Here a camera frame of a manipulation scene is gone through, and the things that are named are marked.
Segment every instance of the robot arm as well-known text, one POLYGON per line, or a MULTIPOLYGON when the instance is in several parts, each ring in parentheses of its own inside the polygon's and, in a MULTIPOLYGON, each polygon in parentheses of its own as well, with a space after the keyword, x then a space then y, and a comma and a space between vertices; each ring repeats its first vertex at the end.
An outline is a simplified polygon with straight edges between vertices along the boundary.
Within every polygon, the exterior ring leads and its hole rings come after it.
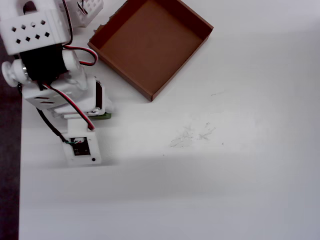
MULTIPOLYGON (((76 47, 66 45, 72 36, 68 31, 71 22, 66 24, 65 16, 70 14, 67 5, 71 14, 81 11, 82 15, 77 13, 72 19, 77 26, 85 27, 102 9, 103 1, 33 0, 36 11, 24 14, 27 1, 0 0, 7 6, 0 9, 0 35, 7 53, 20 56, 12 64, 4 62, 2 74, 11 87, 23 85, 23 98, 40 113, 48 110, 67 120, 68 130, 60 138, 70 165, 100 164, 102 158, 90 117, 103 116, 106 109, 111 113, 113 107, 104 86, 85 73, 81 66, 85 63, 78 60, 73 50, 76 47), (83 14, 82 4, 87 14, 83 14)), ((91 49, 76 49, 91 53, 95 61, 98 59, 91 49)))

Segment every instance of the dark floor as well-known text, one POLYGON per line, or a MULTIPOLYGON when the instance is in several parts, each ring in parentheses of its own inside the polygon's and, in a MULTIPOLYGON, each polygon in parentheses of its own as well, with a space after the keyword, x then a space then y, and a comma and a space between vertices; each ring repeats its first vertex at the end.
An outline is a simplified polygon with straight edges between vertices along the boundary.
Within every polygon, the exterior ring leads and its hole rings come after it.
MULTIPOLYGON (((0 38, 0 65, 13 61, 0 38)), ((0 73, 0 240, 18 239, 21 98, 0 73)))

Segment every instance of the cable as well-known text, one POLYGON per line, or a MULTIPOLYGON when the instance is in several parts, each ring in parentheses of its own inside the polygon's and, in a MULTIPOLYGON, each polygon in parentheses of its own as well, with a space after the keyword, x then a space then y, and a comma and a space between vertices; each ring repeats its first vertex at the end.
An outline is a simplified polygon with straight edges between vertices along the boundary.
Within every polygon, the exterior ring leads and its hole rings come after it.
POLYGON ((61 132, 59 132, 58 129, 56 129, 51 122, 49 122, 48 118, 45 116, 44 112, 42 110, 39 110, 38 108, 36 109, 40 115, 40 117, 42 118, 42 120, 47 124, 47 126, 52 130, 52 132, 57 135, 62 142, 64 143, 68 143, 68 141, 64 138, 64 136, 62 136, 61 132))
POLYGON ((69 14, 68 6, 66 4, 66 0, 62 0, 62 2, 63 2, 63 6, 64 6, 64 9, 65 9, 66 18, 68 19, 69 29, 70 29, 70 36, 71 36, 70 41, 65 45, 70 45, 70 44, 72 44, 72 42, 74 40, 74 31, 72 29, 70 14, 69 14))
POLYGON ((82 51, 85 51, 89 54, 91 54, 91 56, 94 57, 94 62, 87 62, 87 61, 79 61, 81 65, 85 65, 85 66, 93 66, 96 64, 96 62, 98 61, 99 57, 98 57, 98 54, 93 51, 92 49, 90 48, 86 48, 86 47, 79 47, 79 46, 70 46, 70 45, 64 45, 64 47, 66 49, 70 49, 70 50, 82 50, 82 51))
POLYGON ((88 12, 85 10, 84 7, 81 7, 79 2, 76 2, 78 4, 78 8, 81 10, 81 12, 84 14, 84 15, 88 15, 88 12))
MULTIPOLYGON (((18 89, 18 92, 19 92, 19 95, 22 97, 22 84, 19 83, 18 86, 17 86, 17 89, 18 89)), ((48 120, 48 118, 45 116, 44 112, 42 110, 39 110, 38 108, 36 109, 40 115, 40 117, 42 118, 42 120, 46 123, 46 125, 51 129, 51 131, 57 135, 62 142, 66 143, 66 144, 78 144, 78 143, 81 143, 81 141, 77 141, 77 142, 69 142, 67 141, 64 136, 61 134, 61 132, 59 132, 58 129, 56 129, 52 124, 51 122, 48 120)))
POLYGON ((89 117, 83 112, 81 111, 81 109, 76 105, 76 103, 70 98, 68 97, 68 95, 66 95, 64 92, 53 88, 52 86, 44 83, 43 84, 46 88, 51 89, 53 91, 55 91, 56 93, 58 93, 61 97, 63 97, 75 110, 76 112, 83 118, 83 120, 86 121, 86 123, 88 124, 88 128, 93 131, 95 130, 95 125, 92 123, 92 121, 89 119, 89 117))
MULTIPOLYGON (((94 62, 80 61, 80 64, 81 65, 85 65, 85 66, 93 66, 93 65, 95 65, 96 62, 98 61, 98 58, 99 58, 98 54, 95 51, 91 50, 90 48, 86 48, 86 47, 71 46, 71 44, 73 42, 73 39, 74 39, 73 28, 72 28, 70 14, 69 14, 68 6, 66 4, 66 0, 62 0, 62 2, 63 2, 63 6, 64 6, 64 9, 65 9, 66 17, 68 19, 69 28, 70 28, 70 35, 71 35, 70 41, 67 44, 63 45, 63 47, 66 48, 66 49, 71 49, 71 50, 83 50, 83 51, 86 51, 86 52, 90 53, 94 57, 94 62)), ((78 6, 79 6, 79 8, 81 10, 83 10, 82 12, 87 15, 88 12, 84 8, 84 2, 85 2, 85 0, 82 0, 82 2, 81 2, 82 9, 80 8, 81 6, 79 5, 79 3, 78 3, 78 6)))

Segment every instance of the white table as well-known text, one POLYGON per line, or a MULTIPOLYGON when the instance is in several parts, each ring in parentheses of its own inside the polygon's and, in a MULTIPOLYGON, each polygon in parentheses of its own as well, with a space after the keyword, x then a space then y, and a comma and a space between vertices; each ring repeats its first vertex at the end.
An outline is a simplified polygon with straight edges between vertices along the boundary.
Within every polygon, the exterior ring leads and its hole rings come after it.
POLYGON ((67 168, 23 103, 21 240, 320 238, 320 2, 185 3, 215 28, 154 102, 102 62, 86 68, 117 107, 96 123, 105 166, 67 168))

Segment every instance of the brown cardboard box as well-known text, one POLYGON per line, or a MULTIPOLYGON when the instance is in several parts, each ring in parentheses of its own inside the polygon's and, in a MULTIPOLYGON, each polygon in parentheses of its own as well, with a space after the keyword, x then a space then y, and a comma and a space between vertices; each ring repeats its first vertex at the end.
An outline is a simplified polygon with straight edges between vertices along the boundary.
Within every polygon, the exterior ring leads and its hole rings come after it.
POLYGON ((180 0, 128 0, 88 45, 152 101, 212 30, 180 0))

